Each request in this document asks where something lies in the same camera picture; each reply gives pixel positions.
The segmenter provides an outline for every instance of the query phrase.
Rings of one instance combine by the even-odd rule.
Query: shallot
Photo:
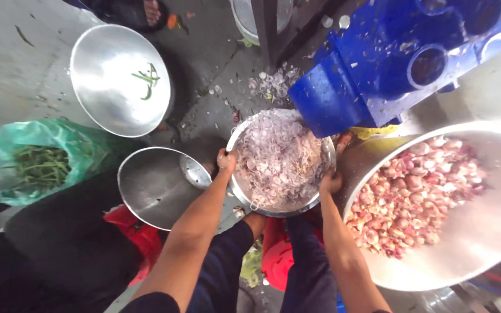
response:
[[[374,172],[346,224],[359,247],[401,259],[411,248],[437,244],[449,210],[482,194],[486,176],[463,141],[427,139]]]
[[[235,148],[236,174],[250,184],[252,205],[281,210],[318,192],[328,167],[327,153],[321,139],[303,126],[300,114],[273,109],[250,118]]]

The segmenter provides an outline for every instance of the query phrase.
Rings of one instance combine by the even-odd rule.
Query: empty metal bowl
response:
[[[216,158],[225,146],[221,138],[204,137],[175,149],[138,150],[119,168],[117,181],[123,201],[143,222],[171,230],[218,173]]]
[[[154,65],[160,79],[148,95]],[[102,128],[123,137],[140,137],[164,118],[171,98],[168,70],[153,45],[137,32],[119,25],[87,30],[71,55],[71,81],[80,104]]]
[[[347,213],[362,186],[384,162],[439,135],[462,139],[474,148],[488,169],[489,188],[449,211],[437,245],[411,249],[402,260],[361,249],[372,280],[379,286],[403,291],[442,288],[468,280],[501,261],[501,123],[451,125],[425,135],[372,139],[347,148],[338,160],[344,186],[334,201]]]
[[[296,119],[302,119],[301,114],[297,110],[278,110],[282,111],[282,114],[287,114],[288,116],[295,117]],[[239,138],[245,132],[245,129],[253,122],[253,117],[246,119],[244,122],[237,125],[237,127],[233,130],[233,134],[231,135],[231,138],[229,138],[229,141],[227,143],[227,151],[238,150],[238,147],[240,145]],[[322,153],[324,153],[327,157],[330,166],[336,165],[336,152],[333,147],[332,139],[330,139],[330,137],[322,139]],[[229,186],[231,187],[231,189],[233,189],[233,195],[235,195],[240,202],[250,207],[252,210],[255,210],[256,212],[265,216],[289,217],[298,215],[314,207],[319,201],[319,194],[316,193],[307,199],[302,199],[301,203],[297,205],[281,208],[261,208],[257,207],[255,204],[252,204],[250,200],[253,193],[252,186],[250,186],[248,181],[241,177],[238,171],[235,171],[235,173],[233,173],[233,175],[231,176],[231,179],[229,180]]]

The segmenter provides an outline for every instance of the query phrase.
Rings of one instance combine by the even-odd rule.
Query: person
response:
[[[0,232],[0,313],[104,312],[143,261],[137,246],[104,220],[120,204],[113,170],[11,217]],[[0,212],[6,208],[0,204]]]
[[[129,27],[138,32],[162,28],[168,17],[158,0],[63,0],[74,7],[89,10],[102,21]]]
[[[242,258],[266,223],[266,217],[251,213],[214,236],[236,158],[236,152],[219,152],[219,174],[175,223],[154,268],[122,313],[235,312]],[[332,199],[341,186],[334,169],[320,184],[325,251],[303,215],[287,218],[295,264],[282,312],[336,312],[338,287],[349,313],[390,312]]]

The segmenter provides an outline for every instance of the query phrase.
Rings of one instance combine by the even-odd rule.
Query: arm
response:
[[[223,198],[237,153],[218,154],[218,176],[173,225],[156,264],[132,299],[152,293],[170,295],[185,312],[222,213]]]
[[[341,175],[333,178],[330,170],[320,184],[320,203],[324,220],[324,246],[328,261],[340,287],[341,297],[349,313],[373,313],[376,310],[390,311],[370,278],[365,258],[359,251],[351,232],[343,223],[333,202],[332,193],[341,188]]]

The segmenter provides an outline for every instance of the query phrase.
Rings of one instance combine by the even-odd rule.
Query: red stool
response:
[[[162,245],[160,237],[157,235],[159,230],[143,223],[124,204],[104,215],[104,220],[115,224],[143,255],[144,259],[140,264],[139,273],[129,283],[129,286],[136,285],[148,275],[160,255]]]
[[[287,285],[287,274],[289,269],[295,264],[293,259],[293,248],[289,242],[284,227],[284,218],[268,217],[264,227],[264,240],[262,247],[262,273],[272,287],[285,291]],[[316,237],[324,247],[322,233],[315,230]]]

